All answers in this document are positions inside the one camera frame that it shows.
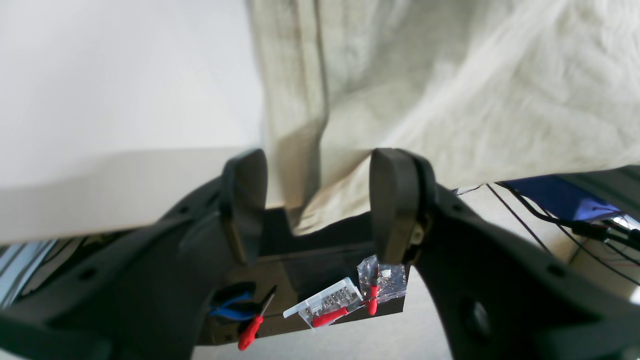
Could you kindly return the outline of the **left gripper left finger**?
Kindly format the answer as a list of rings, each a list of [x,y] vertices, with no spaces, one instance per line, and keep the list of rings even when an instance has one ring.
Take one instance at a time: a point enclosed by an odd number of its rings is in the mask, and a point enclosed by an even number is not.
[[[259,256],[268,188],[265,151],[162,219],[89,256],[1,312],[1,349],[27,360],[189,360],[229,272]]]

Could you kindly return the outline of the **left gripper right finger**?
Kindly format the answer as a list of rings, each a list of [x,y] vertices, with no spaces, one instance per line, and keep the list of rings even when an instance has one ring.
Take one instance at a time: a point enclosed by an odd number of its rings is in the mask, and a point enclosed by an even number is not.
[[[372,151],[376,255],[412,265],[455,360],[637,360],[639,306],[607,292],[439,185],[430,162]]]

